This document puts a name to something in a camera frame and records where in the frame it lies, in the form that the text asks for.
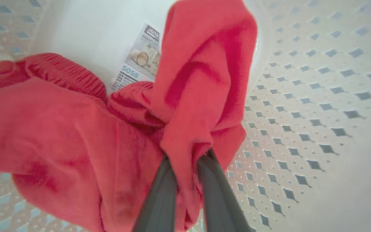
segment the paper flyer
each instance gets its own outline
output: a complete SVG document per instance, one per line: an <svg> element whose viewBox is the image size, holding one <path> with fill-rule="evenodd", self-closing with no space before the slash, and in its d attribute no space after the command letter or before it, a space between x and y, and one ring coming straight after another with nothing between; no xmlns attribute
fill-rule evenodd
<svg viewBox="0 0 371 232"><path fill-rule="evenodd" d="M135 40L121 70L112 80L113 92L137 81L153 81L161 58L160 33L145 24Z"/></svg>

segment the white basket wall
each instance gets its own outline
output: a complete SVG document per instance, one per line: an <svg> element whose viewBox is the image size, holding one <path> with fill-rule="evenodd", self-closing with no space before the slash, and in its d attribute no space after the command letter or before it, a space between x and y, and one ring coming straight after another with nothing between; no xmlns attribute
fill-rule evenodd
<svg viewBox="0 0 371 232"><path fill-rule="evenodd" d="M142 24L163 29L172 2L0 0L0 60L56 52L109 84ZM246 4L259 39L247 139L227 175L250 226L371 231L371 0ZM41 230L83 229L26 203L0 174L0 231ZM190 231L204 230L200 217Z"/></svg>

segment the fabric fold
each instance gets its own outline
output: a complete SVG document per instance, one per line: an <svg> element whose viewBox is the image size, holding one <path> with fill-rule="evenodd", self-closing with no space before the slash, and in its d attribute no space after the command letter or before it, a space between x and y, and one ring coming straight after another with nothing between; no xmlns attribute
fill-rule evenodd
<svg viewBox="0 0 371 232"><path fill-rule="evenodd" d="M166 153L178 181L176 228L202 207L197 160L225 169L241 126L256 24L240 0L170 9L155 83L106 95L86 68L53 53L0 62L0 172L54 216L91 231L131 231Z"/></svg>

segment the red fabric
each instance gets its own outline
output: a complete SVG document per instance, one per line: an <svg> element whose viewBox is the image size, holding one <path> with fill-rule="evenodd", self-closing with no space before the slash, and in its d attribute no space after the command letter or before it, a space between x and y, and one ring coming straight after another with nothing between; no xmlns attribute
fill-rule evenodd
<svg viewBox="0 0 371 232"><path fill-rule="evenodd" d="M111 94L57 54L0 62L0 171L20 193L91 231L130 231L165 151L178 181L176 227L202 206L196 162L223 168L241 127L254 19L239 0L184 0L168 14L155 84Z"/></svg>

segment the red cloth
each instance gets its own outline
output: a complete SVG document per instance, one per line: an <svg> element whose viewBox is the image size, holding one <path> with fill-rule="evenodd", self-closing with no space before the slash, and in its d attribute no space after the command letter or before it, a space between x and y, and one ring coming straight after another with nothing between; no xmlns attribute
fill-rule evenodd
<svg viewBox="0 0 371 232"><path fill-rule="evenodd" d="M20 193L91 231L130 231L162 158L178 181L176 227L202 206L196 162L223 168L241 126L256 40L239 0L184 0L169 11L155 84L107 98L85 68L57 54L0 62L0 171Z"/></svg>

